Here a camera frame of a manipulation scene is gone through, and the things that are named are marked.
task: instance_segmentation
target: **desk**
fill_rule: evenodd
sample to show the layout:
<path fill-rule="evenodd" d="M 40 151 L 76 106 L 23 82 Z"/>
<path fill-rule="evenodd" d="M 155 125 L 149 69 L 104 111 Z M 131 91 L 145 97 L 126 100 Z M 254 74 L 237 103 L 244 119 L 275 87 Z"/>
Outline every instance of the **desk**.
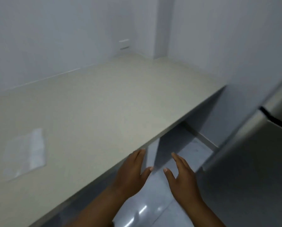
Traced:
<path fill-rule="evenodd" d="M 31 225 L 222 87 L 166 57 L 129 54 L 0 96 L 0 156 L 35 128 L 47 154 L 45 167 L 0 183 L 0 226 Z"/>

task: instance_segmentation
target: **wall socket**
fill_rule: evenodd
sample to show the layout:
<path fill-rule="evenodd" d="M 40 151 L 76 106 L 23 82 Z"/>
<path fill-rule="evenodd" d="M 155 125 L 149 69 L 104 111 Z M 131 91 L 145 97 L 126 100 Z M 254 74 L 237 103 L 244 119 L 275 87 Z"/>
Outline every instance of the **wall socket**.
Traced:
<path fill-rule="evenodd" d="M 128 49 L 129 47 L 130 47 L 130 40 L 129 39 L 119 41 L 120 50 L 125 50 L 125 49 Z"/>

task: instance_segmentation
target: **baseboard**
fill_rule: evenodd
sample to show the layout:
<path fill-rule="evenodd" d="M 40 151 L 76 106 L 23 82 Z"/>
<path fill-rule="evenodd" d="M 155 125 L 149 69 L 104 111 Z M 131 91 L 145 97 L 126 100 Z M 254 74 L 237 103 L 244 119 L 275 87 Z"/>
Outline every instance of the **baseboard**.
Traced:
<path fill-rule="evenodd" d="M 202 143 L 204 143 L 209 149 L 212 151 L 218 150 L 218 146 L 216 146 L 213 142 L 211 142 L 208 138 L 206 138 L 201 133 L 197 132 L 195 129 L 193 129 L 187 122 L 183 121 L 182 126 L 189 131 L 193 136 L 195 136 L 197 139 L 199 139 Z"/>

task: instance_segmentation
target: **black strip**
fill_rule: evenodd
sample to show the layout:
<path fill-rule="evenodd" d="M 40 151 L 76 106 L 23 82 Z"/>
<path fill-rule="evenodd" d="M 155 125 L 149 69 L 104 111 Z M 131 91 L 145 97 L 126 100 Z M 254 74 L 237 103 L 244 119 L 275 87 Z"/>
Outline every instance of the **black strip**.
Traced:
<path fill-rule="evenodd" d="M 271 122 L 275 123 L 276 125 L 282 128 L 282 121 L 273 117 L 264 107 L 259 108 L 261 112 L 270 120 Z"/>

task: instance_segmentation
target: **person's right hand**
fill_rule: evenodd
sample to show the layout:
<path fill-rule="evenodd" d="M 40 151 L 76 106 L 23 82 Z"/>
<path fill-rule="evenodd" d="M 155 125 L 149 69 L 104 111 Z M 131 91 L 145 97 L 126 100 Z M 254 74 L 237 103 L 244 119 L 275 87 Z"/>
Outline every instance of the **person's right hand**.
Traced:
<path fill-rule="evenodd" d="M 168 168 L 165 168 L 163 171 L 174 198 L 185 210 L 198 206 L 203 200 L 197 185 L 195 173 L 184 158 L 175 153 L 172 153 L 172 157 L 179 170 L 178 177 L 175 178 Z"/>

